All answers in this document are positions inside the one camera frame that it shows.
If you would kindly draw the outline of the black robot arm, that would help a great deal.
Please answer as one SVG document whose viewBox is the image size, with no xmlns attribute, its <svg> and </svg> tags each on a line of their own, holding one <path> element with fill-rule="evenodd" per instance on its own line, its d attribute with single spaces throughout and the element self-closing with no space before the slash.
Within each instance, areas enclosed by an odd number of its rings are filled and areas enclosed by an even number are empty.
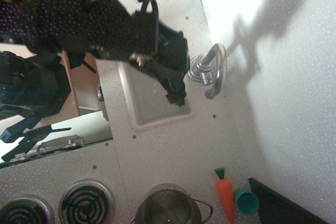
<svg viewBox="0 0 336 224">
<path fill-rule="evenodd" d="M 160 21 L 156 0 L 143 0 L 134 13 L 118 0 L 1 0 L 1 36 L 35 54 L 126 62 L 156 79 L 170 104 L 185 104 L 187 40 Z"/>
</svg>

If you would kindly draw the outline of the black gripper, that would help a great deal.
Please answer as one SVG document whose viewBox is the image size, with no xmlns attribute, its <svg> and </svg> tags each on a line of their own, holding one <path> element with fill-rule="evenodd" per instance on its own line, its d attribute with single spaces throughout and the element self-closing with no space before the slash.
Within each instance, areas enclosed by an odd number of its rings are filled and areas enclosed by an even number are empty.
<svg viewBox="0 0 336 224">
<path fill-rule="evenodd" d="M 170 104 L 182 107 L 186 90 L 184 77 L 190 69 L 187 40 L 183 32 L 174 31 L 158 20 L 156 0 L 144 0 L 136 15 L 153 16 L 156 25 L 156 52 L 147 56 L 133 53 L 129 64 L 144 74 L 156 78 L 165 90 Z"/>
</svg>

